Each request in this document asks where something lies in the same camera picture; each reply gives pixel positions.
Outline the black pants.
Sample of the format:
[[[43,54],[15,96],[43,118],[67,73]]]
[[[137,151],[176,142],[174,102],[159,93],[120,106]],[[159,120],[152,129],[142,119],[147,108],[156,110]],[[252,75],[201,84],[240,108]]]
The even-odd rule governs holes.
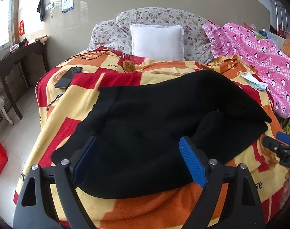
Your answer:
[[[80,189],[98,198],[137,198],[192,182],[180,138],[225,164],[271,121],[241,87],[212,70],[157,84],[102,87],[87,118],[51,160],[70,158],[93,136],[96,152]]]

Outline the blue face mask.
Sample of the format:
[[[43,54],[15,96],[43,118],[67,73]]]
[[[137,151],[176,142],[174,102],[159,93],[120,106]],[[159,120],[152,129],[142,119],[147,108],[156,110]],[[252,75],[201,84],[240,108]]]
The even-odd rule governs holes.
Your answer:
[[[256,90],[266,91],[268,85],[262,81],[258,81],[250,72],[237,72],[239,77],[245,79],[250,85],[252,85]]]

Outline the pink penguin blanket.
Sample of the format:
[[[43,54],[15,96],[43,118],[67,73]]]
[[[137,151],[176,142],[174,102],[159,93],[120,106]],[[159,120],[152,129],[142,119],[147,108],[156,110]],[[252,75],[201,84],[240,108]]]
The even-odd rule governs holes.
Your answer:
[[[290,58],[267,38],[257,38],[243,26],[228,23],[218,26],[203,24],[211,42],[211,53],[217,56],[238,55],[252,65],[264,81],[273,98],[274,111],[283,118],[290,116]]]

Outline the orange plush toy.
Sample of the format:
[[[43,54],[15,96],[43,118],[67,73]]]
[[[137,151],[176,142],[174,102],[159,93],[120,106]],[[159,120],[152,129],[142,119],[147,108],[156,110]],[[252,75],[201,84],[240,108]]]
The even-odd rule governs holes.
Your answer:
[[[290,58],[290,33],[286,33],[286,39],[283,43],[282,51]]]

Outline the red orange yellow blanket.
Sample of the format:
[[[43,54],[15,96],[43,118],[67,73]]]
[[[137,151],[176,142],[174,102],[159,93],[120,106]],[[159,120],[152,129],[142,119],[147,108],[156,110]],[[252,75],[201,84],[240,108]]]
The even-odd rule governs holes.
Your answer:
[[[69,87],[55,88],[65,72],[75,66],[83,70],[73,77]],[[33,164],[52,165],[51,154],[64,145],[77,125],[86,118],[98,99],[101,87],[160,83],[205,69],[229,78],[263,107],[272,120],[268,124],[268,136],[274,137],[281,131],[273,113],[270,94],[256,90],[237,75],[239,71],[257,74],[255,67],[239,56],[220,56],[204,65],[195,61],[156,61],[99,47],[61,63],[38,81],[35,94],[42,130],[21,173],[14,201],[18,201],[23,182]],[[62,93],[63,96],[47,112],[47,105]],[[201,188],[189,184],[171,191],[123,200],[95,198],[82,190],[77,190],[77,193],[99,228],[180,228],[196,204]]]

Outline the black clip on blanket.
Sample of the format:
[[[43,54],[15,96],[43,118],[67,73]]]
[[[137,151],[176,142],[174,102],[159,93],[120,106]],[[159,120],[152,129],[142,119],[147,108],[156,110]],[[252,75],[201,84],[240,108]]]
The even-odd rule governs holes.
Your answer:
[[[46,108],[46,111],[48,112],[49,111],[49,108],[51,107],[51,105],[56,102],[60,97],[63,96],[63,93],[62,94],[58,94],[56,95],[56,97],[47,105],[47,108]]]

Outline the metal stair railing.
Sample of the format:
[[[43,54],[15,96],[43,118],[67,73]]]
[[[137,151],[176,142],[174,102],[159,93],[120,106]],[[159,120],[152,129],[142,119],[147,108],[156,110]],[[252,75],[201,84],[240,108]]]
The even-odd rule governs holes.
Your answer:
[[[290,34],[290,16],[286,8],[280,0],[270,0],[273,12],[272,26],[276,30],[276,34],[286,38],[286,34]]]

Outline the black power strip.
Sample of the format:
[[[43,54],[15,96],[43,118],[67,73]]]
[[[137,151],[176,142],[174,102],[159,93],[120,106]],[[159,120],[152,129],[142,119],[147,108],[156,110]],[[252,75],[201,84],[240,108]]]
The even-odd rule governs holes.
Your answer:
[[[67,89],[73,77],[76,74],[81,73],[82,70],[83,70],[82,67],[77,67],[77,66],[69,68],[69,70],[65,72],[65,74],[60,78],[60,80],[57,81],[54,87],[59,88],[59,89]]]

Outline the dark wooden desk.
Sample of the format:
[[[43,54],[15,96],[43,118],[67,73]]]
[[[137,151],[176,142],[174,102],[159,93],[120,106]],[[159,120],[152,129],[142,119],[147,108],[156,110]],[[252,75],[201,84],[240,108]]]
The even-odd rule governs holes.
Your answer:
[[[19,119],[22,119],[23,116],[19,108],[17,107],[16,101],[9,90],[9,87],[8,87],[8,84],[6,83],[5,78],[11,73],[12,68],[17,64],[20,64],[22,75],[24,78],[26,78],[28,73],[26,71],[24,60],[31,53],[35,53],[37,55],[42,56],[43,65],[47,73],[50,70],[48,59],[47,59],[47,48],[46,48],[47,39],[48,37],[45,36],[42,39],[35,40],[33,43],[28,44],[27,46],[22,47],[13,53],[10,53],[8,56],[5,56],[4,58],[0,60],[0,81],[4,87],[4,92],[9,100],[9,103],[11,104],[11,107],[14,109]]]

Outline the white square pillow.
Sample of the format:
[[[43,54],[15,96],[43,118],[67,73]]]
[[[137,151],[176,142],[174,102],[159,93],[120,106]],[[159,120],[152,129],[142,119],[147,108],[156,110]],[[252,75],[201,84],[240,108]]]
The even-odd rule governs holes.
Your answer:
[[[184,29],[180,25],[130,26],[132,55],[158,61],[184,60]]]

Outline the floral quilt pile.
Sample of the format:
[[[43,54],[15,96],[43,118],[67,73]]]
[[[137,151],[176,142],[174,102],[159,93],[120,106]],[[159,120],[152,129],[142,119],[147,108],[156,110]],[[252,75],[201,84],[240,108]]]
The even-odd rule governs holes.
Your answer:
[[[180,25],[184,29],[184,59],[207,64],[213,60],[213,55],[211,43],[201,26],[208,23],[205,18],[180,9],[146,7],[126,10],[115,19],[99,22],[94,26],[88,50],[107,47],[131,55],[132,24]]]

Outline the dark hanging cloth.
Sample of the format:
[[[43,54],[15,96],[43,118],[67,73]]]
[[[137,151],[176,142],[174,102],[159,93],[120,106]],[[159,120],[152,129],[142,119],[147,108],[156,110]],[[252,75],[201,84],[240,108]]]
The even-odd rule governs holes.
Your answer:
[[[40,14],[40,21],[41,22],[44,21],[45,12],[46,12],[45,0],[39,0],[39,4],[38,4],[38,7],[37,7],[36,11]]]

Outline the red wall sticker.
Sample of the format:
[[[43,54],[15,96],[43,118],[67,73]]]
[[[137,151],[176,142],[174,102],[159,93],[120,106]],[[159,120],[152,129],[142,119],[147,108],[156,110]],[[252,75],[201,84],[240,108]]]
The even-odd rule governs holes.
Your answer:
[[[19,27],[18,27],[18,29],[19,29],[19,35],[20,35],[20,36],[24,35],[24,22],[23,22],[23,20],[21,20],[21,21],[19,22]]]

